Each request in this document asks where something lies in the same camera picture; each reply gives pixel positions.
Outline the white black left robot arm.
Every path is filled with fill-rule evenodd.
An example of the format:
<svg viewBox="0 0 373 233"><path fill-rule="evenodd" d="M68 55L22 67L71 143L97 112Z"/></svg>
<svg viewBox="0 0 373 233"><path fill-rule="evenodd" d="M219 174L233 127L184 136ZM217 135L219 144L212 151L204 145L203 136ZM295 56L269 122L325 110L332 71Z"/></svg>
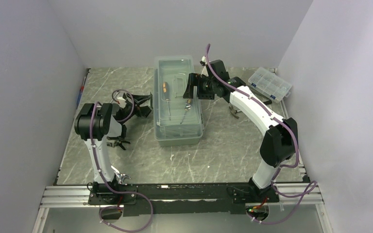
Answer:
<svg viewBox="0 0 373 233"><path fill-rule="evenodd" d="M110 162L109 148L124 144L127 127L125 123L133 116L147 117L152 112L153 95L113 94L110 103L85 103L74 121L75 133L84 141L92 162L94 181L90 191L113 204L119 200L120 193L128 175L122 174Z"/></svg>

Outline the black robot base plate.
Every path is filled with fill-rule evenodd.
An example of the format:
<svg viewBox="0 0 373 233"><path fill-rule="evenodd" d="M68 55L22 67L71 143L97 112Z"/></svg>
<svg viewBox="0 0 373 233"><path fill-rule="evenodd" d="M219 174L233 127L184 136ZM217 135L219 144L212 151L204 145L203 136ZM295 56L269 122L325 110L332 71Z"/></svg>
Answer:
<svg viewBox="0 0 373 233"><path fill-rule="evenodd" d="M97 185L90 191L90 206L120 206L124 216L153 214L230 213L245 214L248 208L278 203L270 187L257 191L246 182L129 184L118 193Z"/></svg>

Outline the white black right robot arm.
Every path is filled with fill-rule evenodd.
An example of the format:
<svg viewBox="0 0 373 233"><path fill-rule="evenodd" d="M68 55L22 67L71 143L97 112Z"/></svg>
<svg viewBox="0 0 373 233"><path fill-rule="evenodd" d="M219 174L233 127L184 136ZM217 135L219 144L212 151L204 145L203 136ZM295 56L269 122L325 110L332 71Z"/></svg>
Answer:
<svg viewBox="0 0 373 233"><path fill-rule="evenodd" d="M218 96L238 108L263 133L259 149L262 161L250 178L248 188L250 199L261 201L281 168L286 166L284 162L295 155L292 168L299 163L297 122L273 112L241 78L230 78L223 61L209 62L205 69L207 74L189 73L183 97L212 100Z"/></svg>

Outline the green toolbox base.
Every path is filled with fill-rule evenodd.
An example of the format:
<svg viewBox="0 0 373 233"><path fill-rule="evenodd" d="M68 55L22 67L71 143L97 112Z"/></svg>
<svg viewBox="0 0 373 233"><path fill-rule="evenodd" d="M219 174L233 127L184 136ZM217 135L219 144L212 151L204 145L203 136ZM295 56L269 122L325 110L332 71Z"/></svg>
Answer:
<svg viewBox="0 0 373 233"><path fill-rule="evenodd" d="M155 138L162 147L198 144L203 133L155 132Z"/></svg>

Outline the yellow black stubby screwdriver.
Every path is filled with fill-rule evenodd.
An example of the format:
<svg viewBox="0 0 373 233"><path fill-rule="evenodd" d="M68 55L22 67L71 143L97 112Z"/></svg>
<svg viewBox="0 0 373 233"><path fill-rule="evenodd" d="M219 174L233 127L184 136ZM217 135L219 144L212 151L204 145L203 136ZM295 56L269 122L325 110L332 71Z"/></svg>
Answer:
<svg viewBox="0 0 373 233"><path fill-rule="evenodd" d="M188 113L188 111L191 109L191 104L192 104L192 99L187 99L186 100L186 104L185 104L185 107L184 107L184 115L183 115L183 118L180 122L180 124L183 124L185 118L186 118L186 115Z"/></svg>

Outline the long yellow black screwdriver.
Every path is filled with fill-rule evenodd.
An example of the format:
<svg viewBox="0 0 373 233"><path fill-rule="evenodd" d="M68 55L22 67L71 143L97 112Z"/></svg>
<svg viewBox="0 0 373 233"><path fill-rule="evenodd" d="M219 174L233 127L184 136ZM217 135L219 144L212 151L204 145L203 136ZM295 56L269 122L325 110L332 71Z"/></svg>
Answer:
<svg viewBox="0 0 373 233"><path fill-rule="evenodd" d="M169 84L167 82L163 82L162 84L163 88L163 95L164 95L164 100L167 103L167 109L168 109L168 115L169 115L169 120L171 120L171 114L170 114L170 91L169 91Z"/></svg>

